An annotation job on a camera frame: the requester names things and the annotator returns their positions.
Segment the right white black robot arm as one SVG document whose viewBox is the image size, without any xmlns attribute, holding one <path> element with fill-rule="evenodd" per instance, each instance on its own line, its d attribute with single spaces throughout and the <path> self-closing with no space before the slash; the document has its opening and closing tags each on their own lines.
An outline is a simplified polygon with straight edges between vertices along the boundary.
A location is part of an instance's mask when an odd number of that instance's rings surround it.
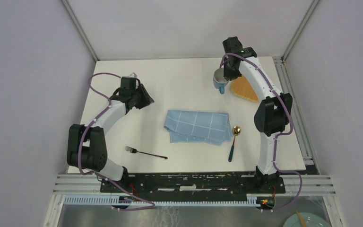
<svg viewBox="0 0 363 227">
<path fill-rule="evenodd" d="M 244 48 L 238 37 L 225 39 L 223 49 L 225 54 L 220 65 L 223 77 L 227 81 L 245 77 L 259 99 L 254 125 L 260 133 L 260 157 L 255 170 L 254 187 L 258 192 L 266 193 L 280 176 L 276 166 L 280 136 L 293 132 L 293 98 L 276 87 L 263 70 L 256 52 L 251 47 Z"/>
</svg>

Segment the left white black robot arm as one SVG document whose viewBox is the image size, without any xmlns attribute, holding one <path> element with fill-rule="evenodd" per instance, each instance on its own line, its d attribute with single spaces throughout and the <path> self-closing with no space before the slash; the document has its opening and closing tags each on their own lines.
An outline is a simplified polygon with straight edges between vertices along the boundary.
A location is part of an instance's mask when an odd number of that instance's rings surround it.
<svg viewBox="0 0 363 227">
<path fill-rule="evenodd" d="M 127 169 L 108 158 L 105 134 L 131 109 L 142 109 L 154 102 L 135 73 L 121 77 L 120 87 L 107 97 L 105 107 L 85 124 L 69 128 L 67 163 L 83 174 L 97 173 L 112 180 L 112 187 L 125 192 L 130 186 Z"/>
</svg>

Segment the blue checked cloth napkin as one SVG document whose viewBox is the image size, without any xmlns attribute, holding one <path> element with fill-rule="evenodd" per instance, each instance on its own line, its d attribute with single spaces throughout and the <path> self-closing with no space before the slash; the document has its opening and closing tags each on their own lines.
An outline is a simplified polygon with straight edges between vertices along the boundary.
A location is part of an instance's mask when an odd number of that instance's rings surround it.
<svg viewBox="0 0 363 227">
<path fill-rule="evenodd" d="M 170 142 L 208 143 L 220 146 L 233 138 L 228 113 L 169 110 L 164 128 Z"/>
</svg>

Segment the white blue mug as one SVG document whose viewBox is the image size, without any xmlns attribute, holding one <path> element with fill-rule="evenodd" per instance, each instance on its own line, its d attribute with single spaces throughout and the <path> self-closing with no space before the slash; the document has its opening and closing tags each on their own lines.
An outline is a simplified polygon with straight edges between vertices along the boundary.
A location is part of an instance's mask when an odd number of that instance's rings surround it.
<svg viewBox="0 0 363 227">
<path fill-rule="evenodd" d="M 228 84 L 228 82 L 229 81 L 224 77 L 224 69 L 216 69 L 213 75 L 213 85 L 220 94 L 223 95 L 225 93 L 225 86 Z"/>
</svg>

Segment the woven bamboo placemat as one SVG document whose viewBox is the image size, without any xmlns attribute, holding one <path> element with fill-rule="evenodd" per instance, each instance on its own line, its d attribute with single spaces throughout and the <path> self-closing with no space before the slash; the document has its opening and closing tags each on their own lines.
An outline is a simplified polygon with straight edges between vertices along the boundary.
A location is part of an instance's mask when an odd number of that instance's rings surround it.
<svg viewBox="0 0 363 227">
<path fill-rule="evenodd" d="M 253 87 L 244 76 L 240 76 L 231 82 L 230 91 L 239 98 L 255 103 L 259 101 Z"/>
</svg>

